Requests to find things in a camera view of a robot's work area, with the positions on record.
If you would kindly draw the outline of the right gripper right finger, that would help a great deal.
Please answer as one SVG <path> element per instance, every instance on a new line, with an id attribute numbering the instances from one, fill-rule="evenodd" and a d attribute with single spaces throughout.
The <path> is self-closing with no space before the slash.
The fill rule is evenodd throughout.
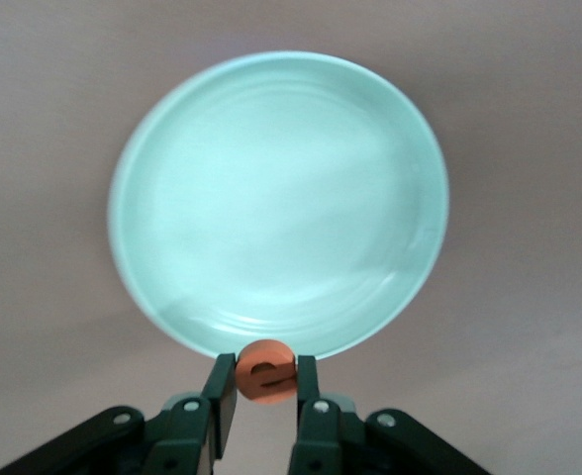
<path id="1" fill-rule="evenodd" d="M 410 415 L 382 409 L 361 419 L 351 399 L 320 391 L 317 361 L 297 359 L 292 474 L 486 474 Z"/>

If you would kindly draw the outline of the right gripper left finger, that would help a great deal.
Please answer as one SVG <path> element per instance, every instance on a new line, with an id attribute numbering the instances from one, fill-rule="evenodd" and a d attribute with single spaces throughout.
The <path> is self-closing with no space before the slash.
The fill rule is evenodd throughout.
<path id="1" fill-rule="evenodd" d="M 0 468 L 0 474 L 212 474 L 237 403 L 236 356 L 216 358 L 200 392 L 171 397 L 148 420 L 116 406 Z"/>

